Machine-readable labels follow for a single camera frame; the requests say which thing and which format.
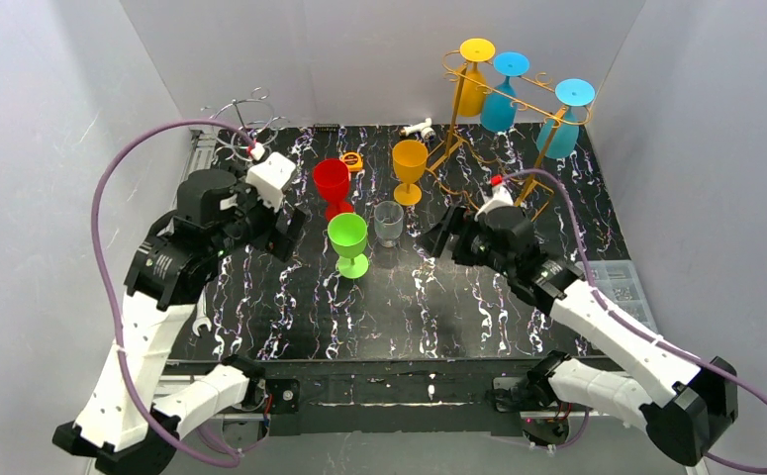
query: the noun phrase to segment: gold metal rack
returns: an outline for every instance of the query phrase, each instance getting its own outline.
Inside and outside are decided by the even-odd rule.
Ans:
[[[584,106],[584,110],[587,111],[587,115],[584,118],[583,121],[580,122],[570,122],[563,119],[564,114],[569,110],[568,106],[562,106],[557,112],[551,113],[546,111],[545,109],[539,108],[533,104],[530,104],[528,102],[522,101],[516,97],[510,96],[502,91],[498,91],[497,89],[483,83],[477,80],[474,80],[470,77],[467,77],[465,73],[467,72],[467,68],[470,64],[475,64],[481,61],[468,61],[464,60],[464,62],[456,69],[453,69],[449,65],[447,65],[447,58],[454,54],[461,54],[460,51],[457,49],[455,51],[450,51],[444,56],[441,57],[441,65],[444,66],[444,69],[447,70],[447,72],[444,74],[448,78],[450,82],[456,83],[456,94],[453,98],[453,117],[450,119],[450,127],[447,130],[447,135],[444,138],[444,141],[439,143],[430,151],[430,157],[432,158],[437,152],[442,151],[441,156],[428,168],[430,172],[435,172],[437,168],[441,166],[442,163],[444,163],[445,160],[447,160],[450,155],[456,151],[466,140],[466,138],[462,137],[459,132],[456,131],[456,117],[458,117],[459,113],[459,102],[461,101],[461,95],[462,90],[464,89],[465,81],[470,81],[474,85],[476,85],[476,89],[481,91],[485,95],[489,94],[500,94],[501,96],[504,96],[505,98],[509,99],[512,104],[515,105],[515,107],[518,108],[518,112],[525,111],[525,110],[533,110],[535,112],[538,112],[543,116],[543,123],[546,124],[551,119],[553,121],[552,123],[552,129],[549,131],[549,136],[546,138],[546,142],[543,145],[542,150],[540,151],[540,154],[537,156],[537,160],[534,161],[534,167],[540,168],[543,164],[543,158],[546,156],[546,151],[549,150],[549,146],[552,144],[552,139],[555,137],[555,132],[557,132],[558,128],[561,125],[568,125],[568,126],[583,126],[590,122],[590,119],[593,117],[592,113],[590,112],[590,105]],[[492,61],[489,59],[487,61],[484,61],[488,64],[492,64]],[[529,84],[533,84],[534,86],[537,86],[541,89],[545,89],[552,94],[554,94],[555,89],[550,87],[550,84],[552,83],[552,80],[548,78],[548,75],[545,72],[539,72],[534,76],[534,78],[526,77],[525,75],[520,76],[514,76],[519,79],[522,79],[525,82],[528,82]],[[537,212],[532,217],[532,220],[536,220],[537,217],[540,215],[540,213],[549,205],[549,202],[552,199],[552,196],[554,196],[555,191],[552,190],[550,187],[546,186],[544,183],[539,181],[537,178],[535,178],[534,175],[529,175],[526,180],[523,183],[523,191],[518,196],[517,200],[515,200],[515,206],[519,206],[523,200],[525,200],[528,195],[530,195],[537,187],[543,188],[549,193],[549,198],[546,199],[546,202],[537,210]]]

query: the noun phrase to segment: blue goblet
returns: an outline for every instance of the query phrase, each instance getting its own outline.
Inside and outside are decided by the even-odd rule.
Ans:
[[[572,113],[573,107],[586,106],[593,102],[596,97],[596,90],[589,82],[582,79],[566,79],[558,83],[555,87],[555,96],[565,106],[567,106],[567,112],[563,116],[563,120],[566,122],[578,122],[575,114]],[[546,140],[549,138],[549,133],[555,125],[554,119],[549,119],[540,128],[540,133],[537,135],[537,150],[543,151],[546,146]],[[555,131],[552,142],[549,144],[549,149],[546,151],[548,158],[564,158],[572,153],[575,149],[575,144],[578,141],[578,126],[569,124],[561,124],[558,126],[558,130]]]
[[[506,80],[494,89],[503,94],[517,97],[511,79],[528,71],[528,58],[518,52],[502,52],[494,58],[494,69],[506,76]],[[480,117],[482,127],[493,133],[507,131],[514,125],[517,106],[503,94],[492,92],[485,99],[485,105],[482,107],[482,116]]]

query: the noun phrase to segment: robotic arm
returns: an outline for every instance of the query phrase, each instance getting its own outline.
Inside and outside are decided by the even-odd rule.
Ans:
[[[448,208],[441,222],[419,237],[419,245],[440,257],[456,236],[454,262],[485,265],[504,275],[518,298],[588,339],[630,376],[552,351],[524,382],[495,397],[508,409],[546,408],[557,401],[594,408],[643,429],[671,459],[695,466],[735,421],[736,386],[658,347],[662,336],[603,296],[608,311],[619,313],[653,342],[616,322],[575,265],[540,248],[532,222],[514,206],[502,182],[492,184],[492,198],[477,213]],[[719,357],[712,364],[735,374]]]
[[[144,405],[224,256],[247,245],[284,261],[292,254],[307,215],[295,208],[285,229],[278,220],[295,173],[295,163],[280,153],[248,170],[229,165],[195,171],[177,190],[177,208],[150,227],[127,274],[122,320],[128,365]],[[107,474],[158,474],[175,449],[147,430],[124,385],[118,351],[123,349],[113,343],[86,407],[56,429],[53,443],[72,455],[95,457],[97,469]],[[150,413],[181,438],[228,406],[252,399],[262,378],[262,368],[232,356],[180,392],[152,401]]]

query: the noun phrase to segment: white wall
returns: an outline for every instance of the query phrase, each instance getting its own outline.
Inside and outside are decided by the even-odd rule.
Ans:
[[[84,470],[50,437],[82,409],[112,338],[92,193],[121,145],[178,117],[117,0],[0,1],[0,474]],[[105,195],[118,282],[170,206],[186,136],[138,150]]]
[[[661,331],[767,392],[766,2],[649,0],[595,114],[593,145]],[[714,453],[767,465],[767,409],[741,395]]]
[[[367,125],[449,122],[453,84],[440,59],[472,37],[526,54],[532,72],[598,88],[644,0],[121,3],[186,117],[266,86],[295,124]],[[519,93],[557,107],[532,89],[521,84]]]

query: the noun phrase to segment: goblet base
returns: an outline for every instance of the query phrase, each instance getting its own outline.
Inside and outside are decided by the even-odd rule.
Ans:
[[[336,270],[339,275],[347,279],[358,279],[368,271],[368,257],[365,254],[359,254],[354,258],[353,263],[348,257],[340,257],[336,262]]]
[[[330,222],[334,216],[340,215],[342,213],[353,213],[354,207],[351,206],[350,203],[345,201],[340,201],[338,203],[331,203],[330,206],[325,208],[325,219]]]
[[[412,206],[421,201],[421,188],[418,185],[401,183],[395,187],[395,201],[403,206]]]

